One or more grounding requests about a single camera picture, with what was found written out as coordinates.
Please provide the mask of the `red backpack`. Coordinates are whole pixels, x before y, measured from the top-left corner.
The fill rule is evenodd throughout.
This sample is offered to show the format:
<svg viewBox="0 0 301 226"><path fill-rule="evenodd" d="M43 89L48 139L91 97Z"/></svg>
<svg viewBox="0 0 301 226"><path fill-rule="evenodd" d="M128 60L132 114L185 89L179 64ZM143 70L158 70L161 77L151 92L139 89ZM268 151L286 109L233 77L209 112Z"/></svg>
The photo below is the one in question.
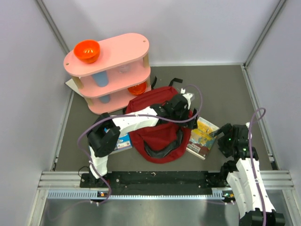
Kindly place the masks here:
<svg viewBox="0 0 301 226"><path fill-rule="evenodd" d="M140 111L153 104L162 105L178 94L172 87L174 82L182 83L182 79L174 78L165 87L152 89L130 100L123 113ZM129 132L132 146L147 161L157 164L168 163L183 156L190 139L191 129L187 123L173 123L159 120L154 127L146 127Z"/></svg>

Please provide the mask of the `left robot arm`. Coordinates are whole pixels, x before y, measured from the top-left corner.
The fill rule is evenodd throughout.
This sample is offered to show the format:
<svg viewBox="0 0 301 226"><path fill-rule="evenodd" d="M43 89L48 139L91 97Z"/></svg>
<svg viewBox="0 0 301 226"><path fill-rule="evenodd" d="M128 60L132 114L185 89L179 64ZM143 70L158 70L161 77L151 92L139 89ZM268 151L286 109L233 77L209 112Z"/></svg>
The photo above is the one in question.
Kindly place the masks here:
<svg viewBox="0 0 301 226"><path fill-rule="evenodd" d="M98 187L106 183L108 155L114 151L120 137L139 129L157 127L164 122L194 129L198 110L194 109L190 116L193 99L192 93L183 92L162 104L152 104L137 112L116 116L101 114L87 132L90 181Z"/></svg>

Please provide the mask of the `blue illustrated book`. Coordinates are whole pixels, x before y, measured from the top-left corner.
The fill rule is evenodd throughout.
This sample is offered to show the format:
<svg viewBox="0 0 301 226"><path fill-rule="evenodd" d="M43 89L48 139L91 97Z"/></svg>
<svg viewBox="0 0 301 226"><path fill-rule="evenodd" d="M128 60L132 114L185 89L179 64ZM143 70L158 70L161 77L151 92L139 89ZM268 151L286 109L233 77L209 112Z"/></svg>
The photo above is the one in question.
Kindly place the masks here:
<svg viewBox="0 0 301 226"><path fill-rule="evenodd" d="M119 137L114 151L111 154L119 153L132 148L132 143L129 134L125 134L123 137Z"/></svg>

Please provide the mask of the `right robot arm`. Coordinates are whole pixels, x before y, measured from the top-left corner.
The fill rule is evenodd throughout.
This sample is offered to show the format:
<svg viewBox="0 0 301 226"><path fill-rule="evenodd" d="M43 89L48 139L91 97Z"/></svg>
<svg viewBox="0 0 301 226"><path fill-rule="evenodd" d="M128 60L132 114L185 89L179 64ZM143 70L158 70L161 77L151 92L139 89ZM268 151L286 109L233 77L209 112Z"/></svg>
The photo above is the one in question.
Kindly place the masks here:
<svg viewBox="0 0 301 226"><path fill-rule="evenodd" d="M227 123L211 133L225 157L233 157L221 167L220 182L230 186L239 209L241 226L283 226L285 217L278 213L266 192L260 173L260 162L252 146L248 124Z"/></svg>

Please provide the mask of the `yellow and maroon book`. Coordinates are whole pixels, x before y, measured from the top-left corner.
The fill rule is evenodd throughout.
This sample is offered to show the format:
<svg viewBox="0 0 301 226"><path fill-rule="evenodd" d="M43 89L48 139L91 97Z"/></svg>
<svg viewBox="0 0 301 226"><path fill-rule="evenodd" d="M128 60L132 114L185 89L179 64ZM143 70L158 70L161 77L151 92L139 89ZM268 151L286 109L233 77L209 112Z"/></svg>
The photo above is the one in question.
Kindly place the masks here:
<svg viewBox="0 0 301 226"><path fill-rule="evenodd" d="M198 118L197 125L198 128L191 131L186 151L205 160L216 139L216 137L211 136L211 133L218 130L219 127L202 117Z"/></svg>

